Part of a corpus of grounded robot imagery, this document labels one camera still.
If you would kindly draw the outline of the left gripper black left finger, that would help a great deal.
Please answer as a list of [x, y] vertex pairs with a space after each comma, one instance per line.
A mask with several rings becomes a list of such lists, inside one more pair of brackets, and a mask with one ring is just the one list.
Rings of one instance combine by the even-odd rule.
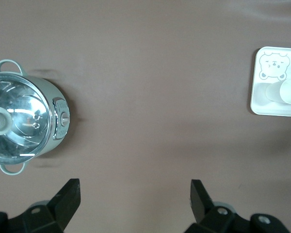
[[47, 204], [32, 206], [24, 212], [25, 232], [64, 232], [80, 203], [80, 180], [70, 179]]

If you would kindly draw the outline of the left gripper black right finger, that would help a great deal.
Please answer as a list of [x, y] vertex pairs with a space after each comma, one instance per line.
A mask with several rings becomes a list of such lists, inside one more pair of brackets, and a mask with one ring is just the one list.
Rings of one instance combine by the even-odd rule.
[[231, 207], [215, 204], [201, 180], [191, 180], [190, 202], [195, 223], [187, 233], [249, 233], [250, 222], [232, 211]]

